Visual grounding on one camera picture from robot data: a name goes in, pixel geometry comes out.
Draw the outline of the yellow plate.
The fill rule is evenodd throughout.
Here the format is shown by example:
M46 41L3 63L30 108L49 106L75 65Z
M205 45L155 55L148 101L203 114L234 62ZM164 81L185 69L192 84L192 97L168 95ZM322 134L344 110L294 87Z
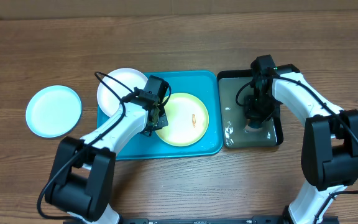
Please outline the yellow plate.
M204 103L189 93L174 93L164 106L168 125L156 131L165 143L185 147L199 141L209 126Z

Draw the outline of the light blue plate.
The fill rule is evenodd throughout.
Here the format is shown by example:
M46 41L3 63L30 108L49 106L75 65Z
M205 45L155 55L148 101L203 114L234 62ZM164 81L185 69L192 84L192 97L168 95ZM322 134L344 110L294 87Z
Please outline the light blue plate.
M25 120L28 128L42 138L56 138L71 131L82 114L78 94L63 85L48 86L29 101Z

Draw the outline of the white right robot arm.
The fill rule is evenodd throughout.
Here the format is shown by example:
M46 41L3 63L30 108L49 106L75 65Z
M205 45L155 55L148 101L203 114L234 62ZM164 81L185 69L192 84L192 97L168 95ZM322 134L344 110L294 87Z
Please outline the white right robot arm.
M301 169L305 182L283 211L282 223L324 223L339 195L358 195L358 110L344 110L319 94L294 65L271 55L250 65L254 93L240 106L251 128L279 116L285 105L304 127Z

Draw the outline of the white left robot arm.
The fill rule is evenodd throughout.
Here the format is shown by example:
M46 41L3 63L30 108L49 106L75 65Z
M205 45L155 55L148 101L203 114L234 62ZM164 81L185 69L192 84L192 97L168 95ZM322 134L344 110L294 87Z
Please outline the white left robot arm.
M164 107L172 88L164 79L149 76L145 87L131 89L119 102L116 113L102 126L80 139L63 138L57 148L48 182L37 199L65 212L63 223L119 223L120 216L109 206L116 156L139 133L167 126Z

